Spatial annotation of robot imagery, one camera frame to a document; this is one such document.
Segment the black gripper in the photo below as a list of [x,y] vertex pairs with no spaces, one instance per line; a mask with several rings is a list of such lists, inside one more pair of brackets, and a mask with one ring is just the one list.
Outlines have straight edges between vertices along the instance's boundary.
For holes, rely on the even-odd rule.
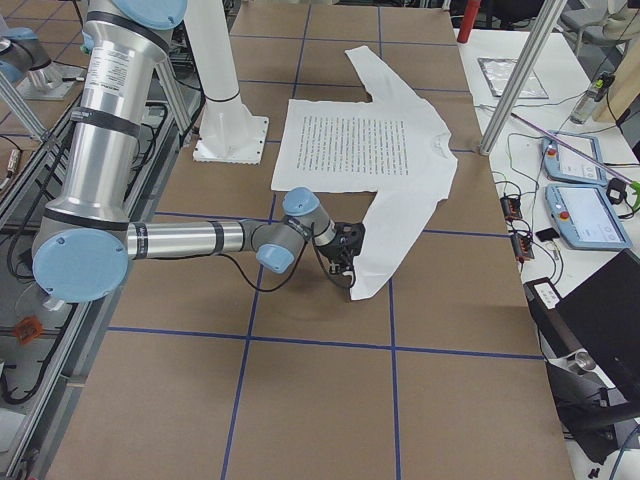
[[364,237],[363,223],[338,222],[335,224],[334,238],[325,246],[319,246],[319,252],[331,262],[331,275],[340,287],[355,285],[353,259],[360,255]]

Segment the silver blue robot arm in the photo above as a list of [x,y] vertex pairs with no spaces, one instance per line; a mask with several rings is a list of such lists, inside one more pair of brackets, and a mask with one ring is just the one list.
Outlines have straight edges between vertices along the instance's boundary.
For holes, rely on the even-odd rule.
[[195,223],[133,222],[124,197],[152,78],[169,55],[173,29],[184,25],[201,83],[204,110],[186,118],[197,128],[199,161],[256,164],[268,119],[243,104],[223,5],[218,1],[93,1],[85,23],[93,49],[60,195],[50,201],[32,248],[38,286],[67,303],[103,298],[131,262],[249,251],[289,277],[312,246],[331,280],[353,276],[362,224],[337,223],[317,196],[298,187],[285,195],[284,218]]
[[15,27],[1,34],[1,73],[11,83],[50,64],[50,56],[32,29]]

